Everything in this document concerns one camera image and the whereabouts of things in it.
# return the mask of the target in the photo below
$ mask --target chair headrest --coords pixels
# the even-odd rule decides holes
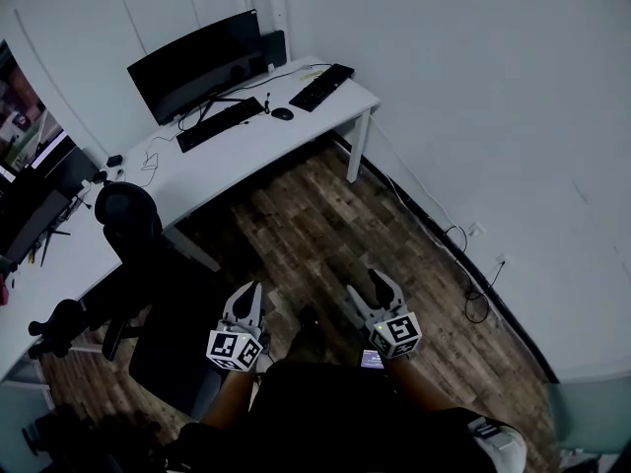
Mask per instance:
[[[95,216],[106,228],[119,233],[153,238],[162,232],[153,198],[143,188],[129,182],[112,182],[105,186],[97,197]]]

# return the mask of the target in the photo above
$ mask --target white desk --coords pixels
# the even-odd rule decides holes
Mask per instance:
[[[322,61],[312,56],[303,58],[277,69],[270,77],[313,63]],[[313,71],[325,68],[315,67]],[[255,171],[361,115],[356,123],[347,175],[350,181],[355,180],[368,116],[379,99],[357,83],[347,81],[316,110],[303,111],[289,105],[288,101],[311,81],[312,78],[300,79],[307,73],[301,71],[234,94],[235,98],[256,97],[263,104],[270,93],[270,108],[289,107],[294,112],[291,121],[257,115],[249,124],[220,133],[186,154],[181,152],[176,139],[154,140],[156,137],[170,139],[178,132],[175,124],[165,126],[125,156],[124,179],[138,185],[147,184],[153,172],[142,171],[142,164],[147,151],[149,156],[158,153],[158,169],[145,189],[155,200],[166,229]],[[226,106],[224,102],[216,102],[208,116]],[[189,127],[197,117],[194,112],[183,126]],[[86,202],[94,204],[100,190],[100,186],[93,186]],[[105,240],[103,226],[94,217],[94,209],[82,206],[61,230],[72,236],[51,239],[43,267],[39,267],[39,251],[34,265],[23,263],[14,274],[15,289],[11,289],[14,275],[9,277],[9,304],[0,307],[0,380],[33,344],[34,338],[28,332],[31,321],[47,320],[61,300],[80,299],[120,264]]]

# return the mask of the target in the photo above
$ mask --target speaker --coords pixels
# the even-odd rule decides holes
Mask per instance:
[[[271,34],[261,36],[265,65],[274,65],[278,68],[287,63],[287,50],[285,49],[285,32],[279,30]]]

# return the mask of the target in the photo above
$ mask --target chair armrest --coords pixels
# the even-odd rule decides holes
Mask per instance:
[[[115,318],[112,319],[107,327],[107,333],[105,334],[105,339],[103,340],[103,348],[102,352],[105,358],[108,361],[113,361],[116,356],[116,350],[118,350],[118,344],[120,340],[124,338],[123,332],[127,327],[128,319],[125,318]]]

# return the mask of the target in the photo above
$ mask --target keyboard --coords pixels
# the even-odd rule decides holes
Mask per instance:
[[[313,112],[314,108],[326,100],[340,84],[353,75],[353,72],[355,69],[335,63],[289,100],[289,105]]]
[[[177,135],[179,148],[183,153],[187,153],[222,131],[237,126],[263,111],[263,105],[255,97],[235,103]]]

